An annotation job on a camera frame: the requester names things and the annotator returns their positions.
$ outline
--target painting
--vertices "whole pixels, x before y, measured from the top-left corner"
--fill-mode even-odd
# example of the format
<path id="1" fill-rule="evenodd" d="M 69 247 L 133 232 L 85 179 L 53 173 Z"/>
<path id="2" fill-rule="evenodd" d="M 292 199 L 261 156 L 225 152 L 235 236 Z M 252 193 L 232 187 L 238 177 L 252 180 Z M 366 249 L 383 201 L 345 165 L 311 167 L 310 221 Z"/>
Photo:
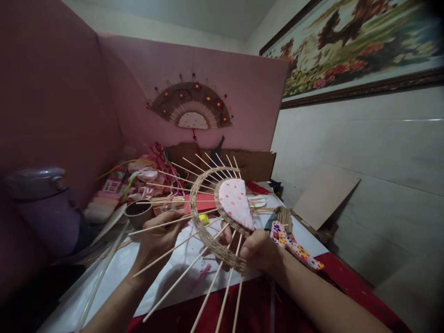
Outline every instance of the painting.
<path id="1" fill-rule="evenodd" d="M 261 56 L 288 60 L 282 108 L 444 81 L 441 19 L 423 0 L 312 0 Z"/>

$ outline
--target brown cup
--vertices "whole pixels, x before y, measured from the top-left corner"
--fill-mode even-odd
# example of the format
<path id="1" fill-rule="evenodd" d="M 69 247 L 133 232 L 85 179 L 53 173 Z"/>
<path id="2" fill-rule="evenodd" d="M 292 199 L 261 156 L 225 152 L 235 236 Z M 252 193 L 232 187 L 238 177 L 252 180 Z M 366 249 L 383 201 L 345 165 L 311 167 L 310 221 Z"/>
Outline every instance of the brown cup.
<path id="1" fill-rule="evenodd" d="M 149 204 L 137 205 L 137 202 L 149 202 Z M 148 199 L 142 199 L 130 203 L 123 214 L 129 218 L 134 229 L 141 230 L 143 224 L 151 219 L 153 205 Z"/>

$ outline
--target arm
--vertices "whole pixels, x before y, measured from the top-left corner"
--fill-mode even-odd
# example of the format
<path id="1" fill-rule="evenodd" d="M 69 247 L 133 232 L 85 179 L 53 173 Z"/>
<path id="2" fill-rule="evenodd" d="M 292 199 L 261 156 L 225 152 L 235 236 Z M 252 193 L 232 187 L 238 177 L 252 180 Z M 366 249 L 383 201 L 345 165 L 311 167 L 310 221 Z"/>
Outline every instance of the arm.
<path id="1" fill-rule="evenodd" d="M 145 222 L 143 228 L 177 220 L 184 215 L 185 213 L 174 210 L 165 212 Z M 126 332 L 143 296 L 171 255 L 166 256 L 137 277 L 133 275 L 171 250 L 186 223 L 187 221 L 181 221 L 142 234 L 139 252 L 131 270 L 83 329 L 84 333 Z"/>
<path id="2" fill-rule="evenodd" d="M 390 332 L 371 313 L 276 246 L 264 230 L 246 239 L 240 256 L 272 276 L 321 332 Z"/>

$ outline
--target hand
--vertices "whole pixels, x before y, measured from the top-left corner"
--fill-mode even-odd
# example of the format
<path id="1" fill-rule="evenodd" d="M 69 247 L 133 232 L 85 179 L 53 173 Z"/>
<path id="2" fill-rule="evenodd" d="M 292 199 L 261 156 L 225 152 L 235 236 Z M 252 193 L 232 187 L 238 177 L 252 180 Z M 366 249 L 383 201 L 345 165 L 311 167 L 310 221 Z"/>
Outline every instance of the hand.
<path id="1" fill-rule="evenodd" d="M 224 227 L 225 223 L 226 222 L 222 221 L 221 226 Z M 234 239 L 232 239 L 232 235 L 232 228 L 225 228 L 223 234 L 219 236 L 218 241 L 222 245 L 228 245 L 231 242 L 230 250 L 235 252 L 240 234 L 236 233 Z M 247 260 L 249 266 L 261 271 L 269 272 L 276 263 L 282 261 L 280 248 L 265 230 L 255 230 L 253 234 L 246 239 L 243 237 L 243 240 L 239 256 Z M 210 251 L 207 250 L 203 255 L 208 255 L 209 253 Z M 222 269 L 224 271 L 229 271 L 230 267 L 227 264 L 223 264 Z"/>
<path id="2" fill-rule="evenodd" d="M 185 217 L 187 214 L 184 211 L 171 210 L 160 214 L 158 217 L 146 221 L 143 225 L 144 229 L 161 225 L 170 221 L 178 220 Z M 138 273 L 142 268 L 148 266 L 150 263 L 155 261 L 157 258 L 171 250 L 176 244 L 177 236 L 182 231 L 182 228 L 187 225 L 189 220 L 183 220 L 177 223 L 172 223 L 164 227 L 154 228 L 150 231 L 141 234 L 141 241 L 139 252 L 137 253 L 136 260 L 129 272 L 131 276 Z M 147 271 L 142 273 L 140 277 L 145 274 L 153 274 L 155 271 L 156 275 L 165 266 L 171 257 L 171 254 L 167 255 L 165 258 L 153 265 Z"/>
<path id="3" fill-rule="evenodd" d="M 267 273 L 270 273 L 271 269 L 283 260 L 281 248 L 263 229 L 255 230 L 251 236 L 247 237 L 239 256 L 247 260 L 249 266 Z"/>

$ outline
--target red paper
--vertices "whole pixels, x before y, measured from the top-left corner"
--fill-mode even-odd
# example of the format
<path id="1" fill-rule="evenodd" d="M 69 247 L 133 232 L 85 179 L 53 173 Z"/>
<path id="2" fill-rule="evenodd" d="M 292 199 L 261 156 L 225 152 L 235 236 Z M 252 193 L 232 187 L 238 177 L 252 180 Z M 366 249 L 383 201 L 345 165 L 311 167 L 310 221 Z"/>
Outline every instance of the red paper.
<path id="1" fill-rule="evenodd" d="M 185 201 L 189 201 L 190 200 L 190 195 L 187 194 L 185 196 Z M 212 202 L 207 202 L 207 203 L 200 203 L 200 202 L 196 202 L 196 207 L 197 207 L 197 211 L 198 212 L 206 212 L 208 210 L 213 210 L 216 209 L 216 202 L 214 201 L 214 195 L 213 194 L 202 194 L 202 193 L 198 193 L 196 196 L 196 201 L 212 201 Z M 190 210 L 190 205 L 187 203 L 185 203 L 185 213 L 190 214 L 191 210 Z"/>

